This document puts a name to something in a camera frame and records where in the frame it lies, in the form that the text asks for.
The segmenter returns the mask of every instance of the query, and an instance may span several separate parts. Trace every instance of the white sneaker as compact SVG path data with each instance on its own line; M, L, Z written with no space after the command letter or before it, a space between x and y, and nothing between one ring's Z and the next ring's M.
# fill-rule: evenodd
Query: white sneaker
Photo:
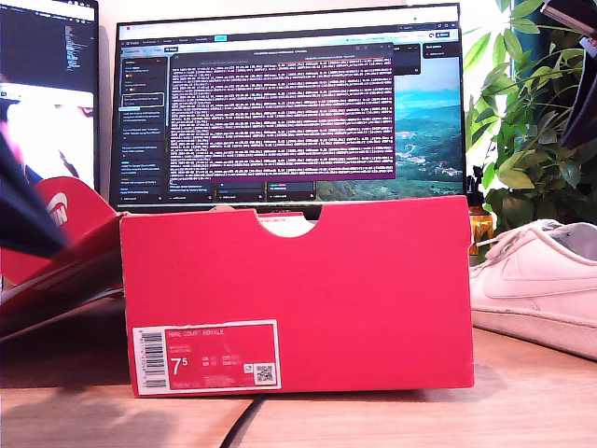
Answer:
M470 269L473 324L597 360L597 227L539 220Z

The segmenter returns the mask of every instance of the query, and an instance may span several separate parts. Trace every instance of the computer monitor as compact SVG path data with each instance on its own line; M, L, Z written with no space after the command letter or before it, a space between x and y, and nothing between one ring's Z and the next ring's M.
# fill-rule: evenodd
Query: computer monitor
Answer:
M110 202L464 193L457 4L119 23Z
M0 138L31 183L99 190L98 4L0 0Z

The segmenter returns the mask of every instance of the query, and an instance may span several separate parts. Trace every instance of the barcode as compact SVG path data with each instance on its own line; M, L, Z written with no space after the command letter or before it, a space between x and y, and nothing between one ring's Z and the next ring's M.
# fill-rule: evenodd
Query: barcode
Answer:
M272 362L256 364L253 370L253 374L255 375L256 385L276 384L275 364L273 364Z
M147 388L168 387L166 357L161 331L141 333L143 386Z

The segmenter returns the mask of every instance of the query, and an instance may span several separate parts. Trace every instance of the qr code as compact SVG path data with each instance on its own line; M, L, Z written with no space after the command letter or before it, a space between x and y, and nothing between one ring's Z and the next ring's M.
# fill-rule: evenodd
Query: qr code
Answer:
M256 385L276 385L276 368L273 362L256 364L253 370Z

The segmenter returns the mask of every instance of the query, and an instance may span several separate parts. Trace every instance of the red shoe box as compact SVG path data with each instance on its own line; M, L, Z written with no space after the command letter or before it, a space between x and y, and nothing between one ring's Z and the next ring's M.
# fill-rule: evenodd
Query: red shoe box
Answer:
M473 385L464 197L121 221L136 396Z

